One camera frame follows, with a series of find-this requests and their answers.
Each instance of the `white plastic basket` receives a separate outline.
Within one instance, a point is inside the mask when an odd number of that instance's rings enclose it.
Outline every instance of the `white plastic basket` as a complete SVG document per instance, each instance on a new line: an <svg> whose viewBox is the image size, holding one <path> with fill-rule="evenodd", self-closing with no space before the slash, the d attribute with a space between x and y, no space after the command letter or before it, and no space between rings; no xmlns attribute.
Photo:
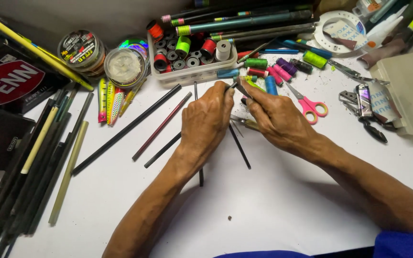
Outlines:
<svg viewBox="0 0 413 258"><path fill-rule="evenodd" d="M178 71L172 71L169 73L160 73L154 68L154 56L157 49L154 46L153 38L148 33L148 45L149 45L149 58L151 59L151 73L160 81L161 85L166 87L172 87L177 84L182 86L192 85L194 81L202 83L206 81L216 80L216 71L232 67L237 62L237 49L235 44L232 44L229 59L222 62L215 62L211 64L201 65L193 68L186 68Z"/></svg>

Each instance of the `pink scissors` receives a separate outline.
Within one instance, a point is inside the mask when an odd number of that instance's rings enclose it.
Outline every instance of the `pink scissors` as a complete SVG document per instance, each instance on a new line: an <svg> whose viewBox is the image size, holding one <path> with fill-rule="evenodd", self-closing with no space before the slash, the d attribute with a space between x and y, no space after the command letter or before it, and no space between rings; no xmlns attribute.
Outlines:
<svg viewBox="0 0 413 258"><path fill-rule="evenodd" d="M289 83L286 83L290 90L294 93L295 97L298 99L299 104L302 106L302 114L304 115L305 119L311 124L314 125L318 121L318 117L325 117L328 114L328 107L323 103L323 102L312 102L310 101L306 96L303 96L302 94L299 93L299 91L296 91ZM324 108L324 112L320 113L317 111L316 107L320 106ZM308 120L307 114L312 114L313 115L313 120Z"/></svg>

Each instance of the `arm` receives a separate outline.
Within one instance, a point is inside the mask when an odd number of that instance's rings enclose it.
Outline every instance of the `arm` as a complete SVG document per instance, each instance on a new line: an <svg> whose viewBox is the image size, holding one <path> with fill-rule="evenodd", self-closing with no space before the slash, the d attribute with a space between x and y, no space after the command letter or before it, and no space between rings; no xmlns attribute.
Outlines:
<svg viewBox="0 0 413 258"><path fill-rule="evenodd" d="M242 85L254 99L246 103L269 142L326 171L382 229L413 233L412 189L317 133L290 98Z"/></svg>
<svg viewBox="0 0 413 258"><path fill-rule="evenodd" d="M225 86L216 82L183 110L180 145L122 218L103 258L135 258L145 251L142 246L157 232L163 212L224 138L234 105L234 90L224 94Z"/></svg>

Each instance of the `penn box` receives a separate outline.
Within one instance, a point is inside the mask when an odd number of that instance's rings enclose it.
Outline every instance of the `penn box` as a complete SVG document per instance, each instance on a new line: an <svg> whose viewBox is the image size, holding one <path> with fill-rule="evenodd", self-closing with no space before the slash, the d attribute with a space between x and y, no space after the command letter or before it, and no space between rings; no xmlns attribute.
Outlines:
<svg viewBox="0 0 413 258"><path fill-rule="evenodd" d="M70 82L31 52L0 36L0 109L24 114Z"/></svg>

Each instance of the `beige rod blank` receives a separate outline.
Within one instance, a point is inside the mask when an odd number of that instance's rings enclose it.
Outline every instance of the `beige rod blank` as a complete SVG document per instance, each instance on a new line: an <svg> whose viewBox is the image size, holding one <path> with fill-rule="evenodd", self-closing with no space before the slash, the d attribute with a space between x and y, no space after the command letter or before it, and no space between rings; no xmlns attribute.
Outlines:
<svg viewBox="0 0 413 258"><path fill-rule="evenodd" d="M72 148L71 156L66 166L65 174L63 175L63 180L61 181L60 189L58 190L57 198L55 199L54 208L52 208L52 213L50 214L49 223L55 225L60 215L60 209L63 205L63 200L65 200L66 191L68 190L69 181L71 180L71 171L76 165L77 156L81 150L82 142L85 137L85 132L89 126L88 121L83 121L79 133L77 134L76 142Z"/></svg>
<svg viewBox="0 0 413 258"><path fill-rule="evenodd" d="M89 83L84 81L79 74L72 71L70 68L65 67L60 62L58 62L56 59L51 58L49 55L45 54L43 51L33 46L31 43L26 41L19 34L15 33L14 31L6 27L1 22L0 22L0 31L6 34L8 37L15 40L18 44L21 44L22 46L24 46L25 48L33 52L36 56L39 56L42 60L44 60L49 65L55 67L55 69L57 69L60 73L64 74L69 79L72 79L73 81L79 83L80 85L88 89L89 91L93 91L93 87L90 86Z"/></svg>
<svg viewBox="0 0 413 258"><path fill-rule="evenodd" d="M49 131L50 125L52 125L52 121L54 121L54 117L57 114L58 106L54 106L51 110L49 115L47 116L47 120L45 121L44 125L42 126L41 132L39 133L36 142L34 142L33 148L28 155L25 164L23 165L22 171L20 173L27 174L30 170L31 165L33 164L34 158L36 157L39 148L41 147L41 143L44 141L45 135Z"/></svg>

